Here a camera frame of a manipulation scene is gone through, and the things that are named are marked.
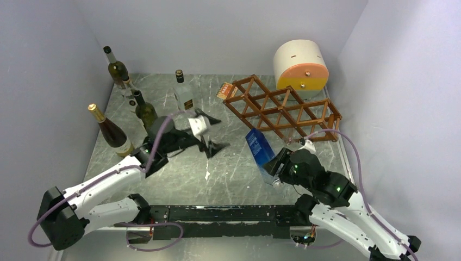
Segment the clear glass bottle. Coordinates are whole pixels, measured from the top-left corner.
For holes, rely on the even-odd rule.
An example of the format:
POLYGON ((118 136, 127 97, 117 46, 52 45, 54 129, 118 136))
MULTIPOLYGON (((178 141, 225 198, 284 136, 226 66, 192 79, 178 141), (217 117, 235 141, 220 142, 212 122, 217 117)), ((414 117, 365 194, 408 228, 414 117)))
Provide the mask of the clear glass bottle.
POLYGON ((292 145, 292 144, 299 143, 299 138, 286 136, 283 138, 283 142, 285 145, 292 145))

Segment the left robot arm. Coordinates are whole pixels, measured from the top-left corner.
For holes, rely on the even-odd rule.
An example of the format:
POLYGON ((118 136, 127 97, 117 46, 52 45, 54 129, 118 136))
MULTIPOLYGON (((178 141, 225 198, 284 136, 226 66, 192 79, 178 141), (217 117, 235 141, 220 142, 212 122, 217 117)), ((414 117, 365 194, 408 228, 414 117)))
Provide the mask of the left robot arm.
POLYGON ((117 223, 140 227, 150 220, 151 207, 139 194, 103 204, 122 188, 141 182, 168 163, 168 153, 197 146, 212 158, 227 144, 206 141, 204 134, 221 123, 202 110, 188 111, 189 128, 175 128, 176 113, 157 118, 148 128, 145 142, 128 156, 94 178, 67 188, 47 190, 42 198, 36 223, 28 233, 28 242, 35 247, 52 246, 64 250, 83 236, 117 223))

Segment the clear blue-label bottle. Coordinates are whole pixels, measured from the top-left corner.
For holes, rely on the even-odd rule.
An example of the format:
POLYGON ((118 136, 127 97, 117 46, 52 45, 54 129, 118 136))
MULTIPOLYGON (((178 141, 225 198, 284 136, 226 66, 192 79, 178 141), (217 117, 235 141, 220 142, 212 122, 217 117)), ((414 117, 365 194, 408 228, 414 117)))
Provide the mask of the clear blue-label bottle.
POLYGON ((245 136, 245 139, 263 181, 266 184, 271 185, 276 191, 282 192, 284 189, 284 184, 279 179, 268 175, 263 169, 263 165, 276 156, 264 134, 261 131, 253 128, 245 136))

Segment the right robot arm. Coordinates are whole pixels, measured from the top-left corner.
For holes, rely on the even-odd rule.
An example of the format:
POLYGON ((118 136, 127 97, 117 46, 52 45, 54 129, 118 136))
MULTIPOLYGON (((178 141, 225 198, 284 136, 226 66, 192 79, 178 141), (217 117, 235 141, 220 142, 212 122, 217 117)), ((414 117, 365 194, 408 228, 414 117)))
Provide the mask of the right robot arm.
POLYGON ((327 171, 307 149, 283 148, 264 170, 282 183, 299 185, 310 193, 295 203, 299 225, 318 225, 348 242, 369 260, 412 260, 421 240, 405 235, 374 211, 344 175, 327 171))

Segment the dark gold-capped wine bottle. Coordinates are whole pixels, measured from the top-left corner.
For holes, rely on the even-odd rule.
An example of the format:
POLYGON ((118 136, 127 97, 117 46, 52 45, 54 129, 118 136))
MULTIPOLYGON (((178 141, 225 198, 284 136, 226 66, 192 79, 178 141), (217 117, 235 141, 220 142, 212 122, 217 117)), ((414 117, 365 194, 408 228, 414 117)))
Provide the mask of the dark gold-capped wine bottle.
POLYGON ((130 155, 134 146, 125 132, 107 118, 95 103, 88 105, 88 111, 98 122, 105 141, 114 149, 115 153, 119 157, 126 157, 130 155))

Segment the olive green wine bottle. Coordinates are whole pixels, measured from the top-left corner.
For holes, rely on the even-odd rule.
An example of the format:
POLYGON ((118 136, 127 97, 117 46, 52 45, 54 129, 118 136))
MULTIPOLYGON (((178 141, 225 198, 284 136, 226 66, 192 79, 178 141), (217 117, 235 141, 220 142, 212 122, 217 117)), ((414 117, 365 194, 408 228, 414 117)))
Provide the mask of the olive green wine bottle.
POLYGON ((109 46, 104 46, 103 51, 105 52, 108 59, 108 71, 111 75, 114 83, 121 90, 126 89, 124 80, 129 78, 128 70, 125 64, 116 59, 115 55, 112 52, 112 49, 109 46))

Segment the clear round liquor bottle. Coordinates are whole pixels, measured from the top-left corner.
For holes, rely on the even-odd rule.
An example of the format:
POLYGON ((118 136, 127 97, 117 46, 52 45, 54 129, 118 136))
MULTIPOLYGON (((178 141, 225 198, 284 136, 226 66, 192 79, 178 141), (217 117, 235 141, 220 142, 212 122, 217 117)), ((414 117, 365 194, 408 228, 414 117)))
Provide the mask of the clear round liquor bottle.
POLYGON ((136 101, 136 99, 134 97, 135 87, 134 87, 134 85, 132 83, 132 80, 131 80, 131 78, 130 78, 130 76, 128 74, 126 74, 126 73, 123 74, 121 76, 121 79, 122 79, 122 81, 124 83, 124 87, 125 87, 125 89, 124 89, 124 97, 128 102, 129 110, 132 113, 136 114, 136 108, 137 108, 138 104, 137 104, 137 101, 136 101))

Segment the clear square black-capped bottle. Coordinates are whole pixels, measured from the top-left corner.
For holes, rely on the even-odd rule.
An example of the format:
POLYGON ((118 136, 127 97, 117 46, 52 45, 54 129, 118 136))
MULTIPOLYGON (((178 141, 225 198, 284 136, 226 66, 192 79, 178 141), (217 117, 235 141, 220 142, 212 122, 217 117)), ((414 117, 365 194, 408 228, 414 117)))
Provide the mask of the clear square black-capped bottle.
POLYGON ((182 70, 175 71, 177 84, 173 87, 179 110, 189 110, 194 107, 192 87, 185 82, 182 70))

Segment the dark green black-capped bottle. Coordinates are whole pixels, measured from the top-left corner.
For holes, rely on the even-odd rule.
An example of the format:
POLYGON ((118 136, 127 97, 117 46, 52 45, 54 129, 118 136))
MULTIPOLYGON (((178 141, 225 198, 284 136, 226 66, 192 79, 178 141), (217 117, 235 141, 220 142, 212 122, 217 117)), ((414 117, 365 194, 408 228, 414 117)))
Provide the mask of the dark green black-capped bottle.
POLYGON ((148 103, 144 100, 140 90, 135 90, 133 95, 137 102, 135 113, 137 117, 142 121, 145 130, 149 131, 155 120, 158 118, 157 112, 151 103, 148 103))

